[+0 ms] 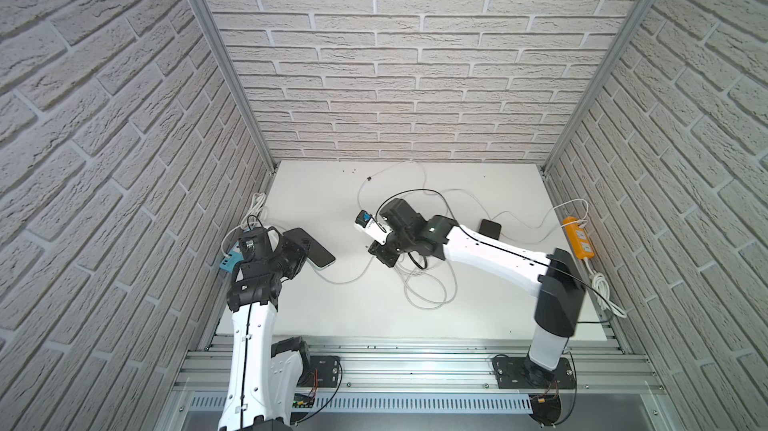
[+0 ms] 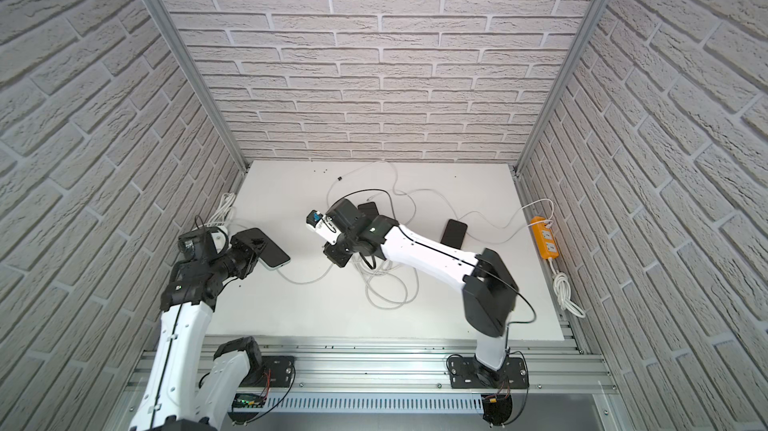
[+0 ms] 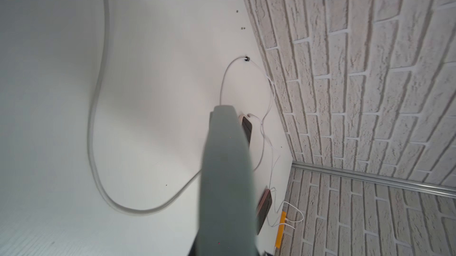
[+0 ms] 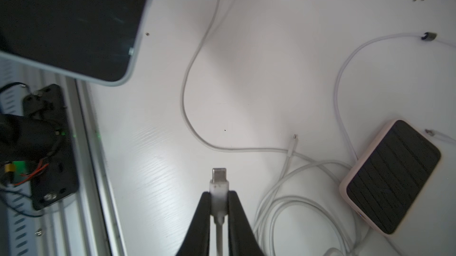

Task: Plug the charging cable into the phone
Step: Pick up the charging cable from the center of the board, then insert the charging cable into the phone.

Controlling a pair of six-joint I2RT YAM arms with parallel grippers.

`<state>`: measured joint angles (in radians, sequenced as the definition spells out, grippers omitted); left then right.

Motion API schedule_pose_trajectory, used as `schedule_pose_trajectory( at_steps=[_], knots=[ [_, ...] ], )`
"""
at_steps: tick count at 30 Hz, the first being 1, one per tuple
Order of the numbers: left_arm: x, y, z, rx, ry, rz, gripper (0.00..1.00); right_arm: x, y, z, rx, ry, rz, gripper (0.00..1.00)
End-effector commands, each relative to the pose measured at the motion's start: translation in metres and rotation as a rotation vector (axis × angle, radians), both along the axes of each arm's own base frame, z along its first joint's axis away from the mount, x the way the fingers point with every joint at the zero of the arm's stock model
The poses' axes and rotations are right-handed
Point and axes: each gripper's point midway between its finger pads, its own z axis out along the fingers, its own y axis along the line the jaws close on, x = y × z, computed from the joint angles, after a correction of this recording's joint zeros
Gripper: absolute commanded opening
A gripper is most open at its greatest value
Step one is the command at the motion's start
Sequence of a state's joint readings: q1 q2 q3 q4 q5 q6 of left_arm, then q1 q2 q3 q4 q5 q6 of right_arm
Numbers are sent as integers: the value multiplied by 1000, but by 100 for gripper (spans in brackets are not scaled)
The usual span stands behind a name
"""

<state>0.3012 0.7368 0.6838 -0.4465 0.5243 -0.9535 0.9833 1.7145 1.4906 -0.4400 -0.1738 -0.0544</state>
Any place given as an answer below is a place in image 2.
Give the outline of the phone with light green case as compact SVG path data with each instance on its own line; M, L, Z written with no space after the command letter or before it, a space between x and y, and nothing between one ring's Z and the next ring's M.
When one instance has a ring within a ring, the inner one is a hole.
M254 247L259 260L269 269L278 269L291 260L290 256L259 228L242 230L235 237Z

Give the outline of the phone with black case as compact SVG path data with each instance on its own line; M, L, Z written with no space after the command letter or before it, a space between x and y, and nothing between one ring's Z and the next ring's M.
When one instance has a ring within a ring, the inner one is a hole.
M444 246L461 250L468 231L468 225L455 219L449 219L444 227L440 243Z

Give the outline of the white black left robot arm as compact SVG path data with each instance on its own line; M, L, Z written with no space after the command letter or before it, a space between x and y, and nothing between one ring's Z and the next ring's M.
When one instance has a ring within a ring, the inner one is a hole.
M151 373L131 430L218 430L242 384L259 382L263 358L252 336L219 346L204 381L197 372L218 296L229 278L245 279L266 242L255 228L238 232L218 250L213 230L181 235L183 259L161 294L161 332Z

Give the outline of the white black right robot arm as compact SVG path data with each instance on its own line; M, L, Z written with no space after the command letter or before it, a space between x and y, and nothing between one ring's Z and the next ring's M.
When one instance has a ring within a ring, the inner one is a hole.
M324 255L345 267L355 254L405 265L448 284L462 296L464 316L478 332L475 360L492 371L506 360L507 318L519 287L501 256L451 248L416 234L397 220L371 219L343 198L326 213L311 211L306 225L325 240Z

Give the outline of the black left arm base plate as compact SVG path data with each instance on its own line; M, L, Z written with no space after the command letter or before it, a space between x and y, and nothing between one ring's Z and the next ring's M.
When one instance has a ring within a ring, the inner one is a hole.
M249 371L241 381L241 387L288 388L295 376L294 356L267 356Z

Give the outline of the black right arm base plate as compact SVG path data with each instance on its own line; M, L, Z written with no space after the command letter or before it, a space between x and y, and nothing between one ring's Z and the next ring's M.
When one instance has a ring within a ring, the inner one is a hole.
M452 389L525 390L529 369L521 353L508 354L499 370L482 365L474 357L451 354L445 361Z

